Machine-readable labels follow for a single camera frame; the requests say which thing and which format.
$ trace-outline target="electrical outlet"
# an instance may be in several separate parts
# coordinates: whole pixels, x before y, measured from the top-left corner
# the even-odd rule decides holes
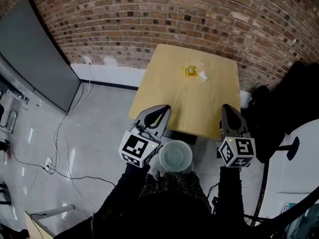
[[[83,58],[87,64],[92,64],[92,59],[89,56],[83,56]]]
[[[49,171],[51,170],[51,168],[49,167],[49,165],[52,166],[52,159],[48,157],[48,158],[46,159],[45,168],[44,168],[44,170],[45,170],[46,173],[49,173]]]

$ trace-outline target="baseboard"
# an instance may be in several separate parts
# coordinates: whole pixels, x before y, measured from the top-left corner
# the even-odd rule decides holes
[[[86,65],[71,64],[72,69],[83,82],[137,90],[142,82],[146,69],[111,65]],[[251,100],[251,94],[246,91],[240,91],[240,107],[247,108]]]

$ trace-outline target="tile floor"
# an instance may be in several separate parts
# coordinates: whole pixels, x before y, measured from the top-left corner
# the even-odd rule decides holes
[[[84,93],[88,91],[85,84]],[[132,120],[128,112],[136,91],[94,85],[87,98],[68,116],[62,124],[59,135],[65,135],[69,147],[70,171],[73,177],[85,175],[101,177],[117,183],[125,169],[118,154],[118,146],[124,131],[130,128]],[[18,120],[13,135],[6,136],[13,144],[16,157],[26,163],[44,163],[54,153],[53,133],[64,114],[34,95],[29,96],[28,110],[19,108]],[[219,167],[222,159],[216,159],[216,142],[198,138],[192,146],[194,171],[200,179],[204,193],[219,182]],[[59,139],[60,162],[58,171],[68,175],[67,147],[63,137]],[[0,180],[8,185],[12,206],[0,206],[0,222],[20,230],[25,228],[24,211],[29,213],[45,211],[73,204],[76,209],[66,215],[43,219],[41,222],[53,233],[58,234],[89,217],[95,209],[83,201],[72,187],[69,179],[57,173],[48,175],[41,169],[31,190],[29,189],[37,168],[7,159],[0,152]],[[151,173],[161,170],[158,157],[151,161]],[[246,214],[255,211],[263,174],[263,164],[255,159],[249,168],[242,169],[242,195]],[[99,180],[74,180],[74,185],[83,198],[99,208],[113,189],[109,183]],[[217,196],[216,187],[209,199]]]

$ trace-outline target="person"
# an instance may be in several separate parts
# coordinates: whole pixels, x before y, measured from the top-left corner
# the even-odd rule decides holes
[[[149,169],[149,165],[138,168],[128,163],[99,211],[55,238],[254,238],[243,217],[239,168],[220,168],[215,215],[194,172],[166,173],[163,177],[158,172],[155,179],[148,174]]]

